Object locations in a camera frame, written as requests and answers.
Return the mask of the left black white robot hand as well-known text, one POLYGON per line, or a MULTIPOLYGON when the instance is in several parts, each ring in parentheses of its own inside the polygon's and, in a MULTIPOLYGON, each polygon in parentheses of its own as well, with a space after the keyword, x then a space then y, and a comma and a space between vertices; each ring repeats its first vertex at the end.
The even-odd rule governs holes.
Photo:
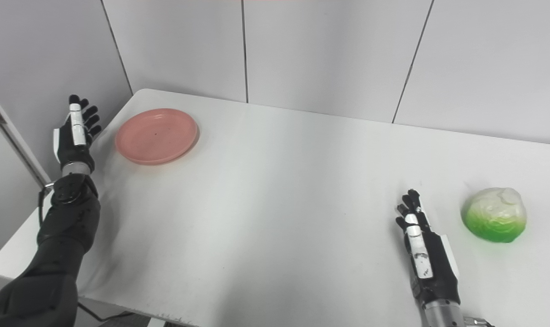
POLYGON ((61 127, 53 131, 53 149, 61 171, 65 166, 81 162, 88 167, 88 173, 95 170, 95 161, 90 147, 102 132, 98 108, 87 99, 76 94, 69 96, 69 109, 61 127))

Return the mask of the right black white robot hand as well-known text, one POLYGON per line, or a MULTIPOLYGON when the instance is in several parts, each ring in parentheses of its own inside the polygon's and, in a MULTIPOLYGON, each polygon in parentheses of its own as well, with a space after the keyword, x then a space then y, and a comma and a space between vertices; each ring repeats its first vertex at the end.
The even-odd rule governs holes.
POLYGON ((420 200, 410 189, 397 206, 396 223, 411 264, 411 289, 414 298, 425 307, 431 302, 460 304, 458 267, 446 235, 435 232, 420 200))

